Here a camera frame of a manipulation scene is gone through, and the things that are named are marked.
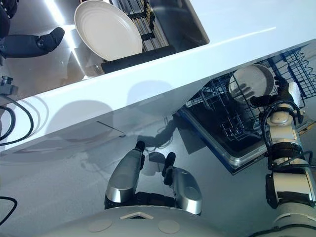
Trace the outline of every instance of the silver robot arm segment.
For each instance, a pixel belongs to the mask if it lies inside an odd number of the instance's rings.
[[[202,212],[202,193],[198,183],[191,173],[184,169],[174,167],[175,154],[169,153],[162,171],[164,184],[173,189],[177,206],[192,214],[200,215]]]

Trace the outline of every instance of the kitchen counter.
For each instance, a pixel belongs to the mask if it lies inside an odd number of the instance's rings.
[[[159,100],[158,95],[190,83],[195,85],[188,92],[193,95],[211,78],[316,39],[314,0],[191,0],[191,3],[209,44],[92,79],[80,78],[78,82],[20,100],[35,120],[34,133],[24,141],[0,149],[27,147],[64,128],[82,126],[137,102],[152,97]],[[177,94],[174,99],[181,101],[181,96]],[[29,122],[24,112],[12,104],[8,106],[17,117],[8,138],[11,141],[28,131]],[[3,131],[9,122],[9,117],[3,114]]]

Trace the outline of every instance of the floor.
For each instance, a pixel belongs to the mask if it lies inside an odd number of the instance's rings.
[[[191,140],[184,144],[181,134],[189,135]],[[270,228],[276,213],[265,198],[265,175],[269,173],[266,160],[232,176],[188,126],[169,117],[123,138],[67,158],[56,158],[45,165],[23,163],[24,169],[32,173],[1,188],[2,195],[19,201],[19,207],[0,231],[31,237],[102,211],[110,174],[137,140],[147,144],[138,191],[172,195],[171,189],[163,185],[161,158],[173,151],[177,155],[175,166],[191,172],[200,186],[203,218],[231,236],[246,237]],[[12,163],[6,168],[14,170],[18,165]]]

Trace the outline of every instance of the black cable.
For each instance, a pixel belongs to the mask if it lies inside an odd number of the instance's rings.
[[[0,106],[0,109],[8,111],[11,116],[11,123],[10,123],[9,129],[2,137],[0,137],[0,141],[1,141],[7,136],[9,136],[11,132],[13,131],[14,126],[15,126],[15,113],[11,108],[8,108],[8,107]]]
[[[313,152],[310,151],[310,150],[307,150],[307,151],[305,151],[305,152],[303,152],[303,153],[301,153],[301,154],[299,154],[299,155],[296,155],[296,156],[294,156],[294,157],[290,157],[288,160],[286,160],[286,161],[284,161],[284,162],[278,164],[275,168],[281,167],[281,166],[283,166],[283,164],[285,164],[285,163],[289,163],[289,164],[290,164],[290,162],[291,162],[292,160],[294,160],[294,159],[296,159],[296,158],[299,158],[299,157],[302,157],[302,156],[305,156],[306,154],[310,154],[308,163],[309,163],[309,164],[312,164]]]
[[[11,103],[15,104],[17,107],[19,107],[21,110],[23,110],[26,115],[29,117],[29,120],[30,120],[30,129],[29,131],[27,132],[27,134],[17,140],[14,140],[14,141],[11,141],[11,142],[5,142],[5,143],[0,143],[0,146],[5,146],[5,145],[10,145],[10,144],[13,144],[13,143],[16,143],[16,142],[20,142],[22,140],[24,140],[25,138],[27,138],[33,131],[33,128],[34,128],[34,121],[33,121],[33,118],[32,118],[32,115],[31,113],[25,109],[22,105],[20,105],[19,103],[17,103],[15,100],[7,97],[6,95],[3,95],[3,94],[0,94],[0,97],[10,101]]]
[[[12,209],[10,210],[10,212],[7,214],[7,216],[0,222],[0,226],[11,216],[11,214],[14,212],[14,210],[16,209],[17,205],[18,205],[18,201],[15,200],[12,197],[0,197],[0,199],[4,199],[4,200],[9,200],[11,202],[14,203]]]
[[[287,171],[287,170],[292,170],[292,169],[301,169],[301,168],[312,168],[316,169],[316,165],[311,165],[311,164],[289,164],[289,165],[284,165],[281,167],[276,167],[273,168],[273,172],[280,172],[280,171]]]
[[[288,101],[288,100],[280,100],[280,101],[275,101],[274,103],[272,103],[271,105],[269,105],[269,108],[266,110],[262,121],[261,121],[261,131],[262,131],[262,135],[263,135],[263,140],[266,144],[266,147],[268,149],[268,151],[271,149],[271,146],[269,144],[269,141],[267,139],[267,134],[266,134],[266,123],[267,123],[267,119],[270,116],[270,114],[273,112],[273,110],[275,109],[276,106],[278,106],[279,104],[289,104],[291,105],[297,112],[297,117],[298,117],[298,122],[302,123],[302,117],[301,117],[301,112],[300,109],[298,108],[298,106],[292,102],[292,101]]]
[[[308,164],[312,164],[312,161],[313,161],[313,152],[308,150],[308,151],[305,151],[306,153],[309,153],[310,154],[310,157],[308,159]]]
[[[308,229],[316,230],[316,227],[314,227],[314,226],[309,226],[309,225],[305,225],[305,224],[291,224],[291,225],[282,226],[282,227],[275,227],[273,229],[266,230],[266,231],[259,231],[259,232],[256,232],[256,233],[250,235],[249,237],[262,236],[262,235],[266,235],[266,234],[270,234],[270,233],[274,233],[274,232],[279,232],[279,231],[283,231],[285,229],[294,228],[294,227],[301,227],[301,228],[308,228]]]

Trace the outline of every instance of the dishwasher rack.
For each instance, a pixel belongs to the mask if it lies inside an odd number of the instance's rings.
[[[168,46],[163,30],[148,0],[110,0],[136,25],[143,42],[143,52]]]
[[[301,92],[300,108],[305,107],[306,99],[316,96],[316,75],[304,57],[301,48],[296,48],[258,63],[268,67],[274,76],[282,76],[288,82],[294,81],[298,84]],[[240,141],[249,136],[260,138],[259,115],[264,108],[254,107],[247,100],[246,104],[235,101],[229,93],[230,83],[236,83],[240,91],[236,94],[243,95],[245,98],[234,72],[231,72],[210,80],[198,94],[186,103],[186,107],[203,103],[207,110],[216,113],[218,119],[221,120],[221,130],[230,141]],[[276,93],[277,88],[275,87],[272,94]]]

